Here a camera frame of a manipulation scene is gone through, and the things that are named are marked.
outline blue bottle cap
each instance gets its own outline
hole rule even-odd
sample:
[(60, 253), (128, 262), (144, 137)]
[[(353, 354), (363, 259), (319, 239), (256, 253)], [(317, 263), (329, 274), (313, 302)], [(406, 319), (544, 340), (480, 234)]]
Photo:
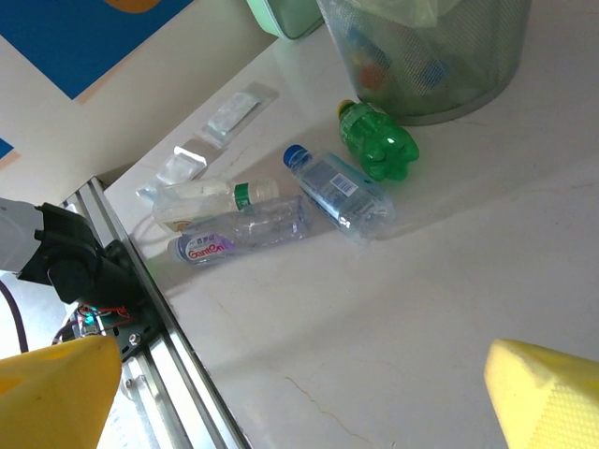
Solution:
[(285, 154), (283, 155), (283, 162), (286, 166), (291, 168), (293, 159), (299, 161), (306, 154), (308, 154), (308, 150), (303, 148), (301, 145), (291, 145), (289, 148), (287, 148)]

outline crack on table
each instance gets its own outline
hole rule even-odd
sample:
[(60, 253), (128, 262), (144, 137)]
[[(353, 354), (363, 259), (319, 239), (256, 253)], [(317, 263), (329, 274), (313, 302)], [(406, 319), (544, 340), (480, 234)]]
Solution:
[(370, 446), (372, 446), (372, 445), (373, 445), (371, 442), (369, 442), (367, 439), (365, 439), (365, 438), (364, 438), (364, 437), (362, 437), (361, 435), (358, 435), (357, 433), (354, 433), (354, 432), (352, 432), (352, 431), (351, 431), (349, 428), (347, 428), (347, 427), (345, 426), (345, 424), (344, 424), (344, 423), (342, 423), (342, 422), (339, 420), (339, 418), (338, 418), (337, 416), (335, 416), (335, 414), (334, 414), (334, 413), (332, 413), (332, 412), (329, 412), (329, 411), (327, 411), (327, 410), (323, 409), (323, 408), (320, 406), (320, 404), (319, 404), (319, 403), (318, 403), (318, 402), (317, 402), (317, 401), (316, 401), (316, 400), (315, 400), (315, 399), (314, 399), (312, 396), (310, 396), (310, 393), (308, 393), (306, 390), (304, 390), (303, 388), (301, 388), (301, 387), (298, 385), (298, 383), (297, 383), (296, 381), (294, 381), (293, 379), (291, 379), (291, 378), (290, 378), (290, 377), (288, 377), (288, 376), (285, 376), (285, 378), (286, 378), (286, 379), (287, 379), (287, 380), (288, 380), (290, 383), (292, 383), (292, 384), (293, 384), (293, 385), (294, 385), (296, 388), (298, 388), (298, 390), (299, 390), (299, 391), (300, 391), (300, 392), (301, 392), (301, 393), (302, 393), (302, 394), (303, 394), (303, 395), (304, 395), (306, 398), (308, 398), (308, 399), (310, 400), (310, 402), (312, 402), (312, 403), (313, 403), (313, 404), (316, 406), (316, 408), (318, 409), (318, 411), (320, 411), (322, 414), (325, 414), (326, 416), (330, 416), (331, 418), (333, 418), (333, 419), (334, 419), (334, 420), (337, 422), (337, 424), (339, 424), (339, 426), (341, 426), (341, 428), (342, 428), (343, 430), (345, 430), (345, 432), (346, 432), (348, 435), (351, 435), (351, 436), (352, 436), (352, 437), (354, 437), (354, 438), (358, 438), (359, 440), (362, 440), (363, 442), (367, 442), (367, 443), (368, 443)]

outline barcode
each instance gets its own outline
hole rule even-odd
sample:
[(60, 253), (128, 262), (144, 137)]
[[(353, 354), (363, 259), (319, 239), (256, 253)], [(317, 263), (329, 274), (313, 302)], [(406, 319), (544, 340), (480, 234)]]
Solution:
[(351, 182), (341, 173), (330, 180), (330, 183), (341, 190), (345, 196), (351, 196), (358, 189), (353, 182)]

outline green container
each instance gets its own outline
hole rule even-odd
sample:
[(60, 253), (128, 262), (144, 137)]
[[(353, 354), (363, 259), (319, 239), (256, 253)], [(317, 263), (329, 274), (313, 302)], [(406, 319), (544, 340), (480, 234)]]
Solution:
[(264, 31), (284, 39), (308, 36), (323, 23), (316, 0), (247, 0)]

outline metal frame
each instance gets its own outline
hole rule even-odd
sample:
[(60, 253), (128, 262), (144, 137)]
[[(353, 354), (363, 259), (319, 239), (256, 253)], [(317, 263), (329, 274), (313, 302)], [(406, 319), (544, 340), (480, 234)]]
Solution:
[[(209, 438), (217, 449), (250, 449), (251, 445), (237, 425), (231, 411), (216, 389), (209, 373), (184, 336), (167, 302), (153, 282), (126, 231), (121, 225), (97, 178), (92, 178), (79, 191), (65, 201), (63, 206), (85, 216), (92, 225), (95, 236), (102, 244), (117, 239), (131, 256), (139, 280), (165, 325), (157, 338), (150, 341), (139, 355), (127, 361), (124, 373), (131, 366), (139, 366), (138, 379), (128, 379), (130, 386), (139, 377), (147, 383), (146, 390), (153, 391), (154, 405), (162, 416), (157, 426), (168, 422), (172, 447), (206, 447)], [(148, 406), (147, 394), (139, 397)]]

